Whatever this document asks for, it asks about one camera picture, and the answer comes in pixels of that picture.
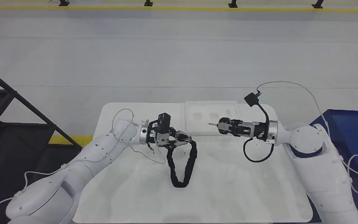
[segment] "gray floor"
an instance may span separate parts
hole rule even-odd
[[[0,11],[0,78],[72,135],[93,134],[108,102],[243,102],[272,80],[306,85],[323,110],[357,110],[357,20],[318,12]],[[319,115],[304,90],[268,87],[260,100],[284,124]],[[38,121],[19,104],[1,119]]]

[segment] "black metal frame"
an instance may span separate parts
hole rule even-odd
[[[34,114],[36,114],[39,118],[41,118],[44,122],[50,125],[53,130],[61,134],[71,144],[78,148],[82,148],[75,140],[73,140],[69,135],[67,135],[62,129],[60,129],[56,124],[54,124],[50,119],[48,119],[43,113],[41,113],[36,107],[34,107],[30,102],[23,98],[16,90],[14,90],[11,86],[5,83],[2,79],[0,79],[0,87],[2,87],[7,92],[7,96],[4,99],[4,103],[0,105],[0,115],[6,110],[7,106],[13,99],[17,99],[27,108],[29,108]]]
[[[66,2],[66,0],[60,0],[60,4],[58,6],[68,6],[69,2]]]
[[[231,3],[229,3],[229,8],[237,8],[236,0],[231,0]]]
[[[145,0],[144,6],[153,6],[153,2],[150,0]]]
[[[323,8],[322,7],[323,0],[318,0],[316,4],[312,4],[313,8]]]

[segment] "black cable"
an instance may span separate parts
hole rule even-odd
[[[247,156],[247,154],[246,154],[246,144],[247,144],[248,142],[252,141],[252,140],[253,140],[253,138],[248,139],[248,140],[244,143],[244,146],[243,146],[244,155],[245,155],[245,157],[247,158],[247,160],[250,161],[250,162],[264,162],[265,160],[267,160],[268,158],[270,158],[270,156],[272,155],[272,152],[274,151],[274,146],[275,146],[274,144],[271,144],[270,153],[269,153],[265,158],[263,158],[263,159],[261,159],[261,160],[251,160],[251,159]]]
[[[194,163],[197,158],[196,142],[191,141],[190,144],[191,144],[191,150],[190,150],[188,162],[185,166],[183,182],[180,182],[178,180],[177,175],[175,173],[175,165],[174,165],[174,161],[173,161],[173,157],[172,157],[174,148],[171,148],[171,149],[167,148],[168,149],[167,161],[168,161],[168,165],[170,167],[170,178],[171,178],[173,186],[175,186],[176,188],[185,188],[189,184],[189,181],[190,181],[192,170],[194,168]]]

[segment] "yellow line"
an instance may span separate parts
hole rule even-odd
[[[101,3],[105,4],[118,4],[118,3],[141,3],[143,1],[133,0],[133,1],[107,1],[103,0]],[[152,0],[154,3],[190,3],[190,4],[227,4],[228,1],[171,1],[171,0]],[[276,4],[288,4],[288,5],[311,5],[309,2],[236,2],[236,4],[257,4],[257,5],[276,5]],[[324,3],[324,5],[335,5],[335,6],[358,6],[358,3],[340,3],[340,2],[332,2],[332,3]]]
[[[0,6],[0,10],[170,10],[170,11],[241,11],[241,12],[348,12],[345,8],[214,8],[214,7],[144,7],[144,6]]]
[[[118,3],[142,3],[143,0],[121,1],[121,0],[102,0],[101,3],[105,4],[118,4]],[[188,3],[188,4],[227,4],[227,1],[171,1],[171,0],[153,0],[154,3]],[[49,3],[48,0],[0,0],[0,3]],[[237,4],[252,4],[252,5],[311,5],[309,2],[237,2]],[[358,3],[345,3],[345,2],[325,2],[324,5],[333,6],[358,6]]]
[[[81,146],[88,145],[93,138],[93,136],[70,136],[70,137]],[[71,143],[63,136],[52,136],[50,140],[50,144],[71,144]]]

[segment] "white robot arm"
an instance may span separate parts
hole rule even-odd
[[[247,123],[221,118],[217,124],[221,134],[250,137],[243,146],[244,155],[251,162],[267,160],[274,145],[284,145],[306,193],[314,203],[323,224],[356,224],[358,210],[351,190],[352,180],[343,165],[343,158],[320,124],[296,124],[285,129],[279,121],[271,121],[258,103],[258,94],[245,97],[249,106],[257,105],[265,113],[266,122]],[[271,144],[271,151],[262,160],[251,160],[246,155],[246,144],[257,138]]]
[[[72,223],[84,187],[124,149],[136,144],[150,146],[150,143],[174,149],[192,143],[191,137],[175,131],[169,124],[170,116],[166,113],[149,123],[149,127],[148,121],[138,125],[129,120],[117,120],[113,130],[94,139],[56,173],[16,193],[6,208],[6,215],[11,219],[9,224]]]

